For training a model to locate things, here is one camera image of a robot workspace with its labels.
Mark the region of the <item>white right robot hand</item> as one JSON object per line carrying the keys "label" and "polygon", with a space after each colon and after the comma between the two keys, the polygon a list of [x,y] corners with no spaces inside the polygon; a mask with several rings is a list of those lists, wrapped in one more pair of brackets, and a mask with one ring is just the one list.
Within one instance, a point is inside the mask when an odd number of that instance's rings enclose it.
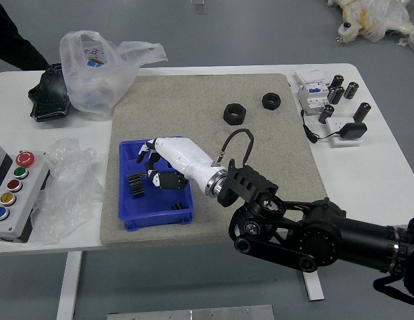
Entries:
{"label": "white right robot hand", "polygon": [[[145,163],[147,176],[162,189],[184,189],[188,181],[194,180],[207,196],[217,197],[227,177],[226,168],[214,164],[204,150],[185,137],[160,137],[146,141],[136,162],[141,163],[146,154],[149,154]],[[174,170],[156,170],[154,164],[160,159]]]}

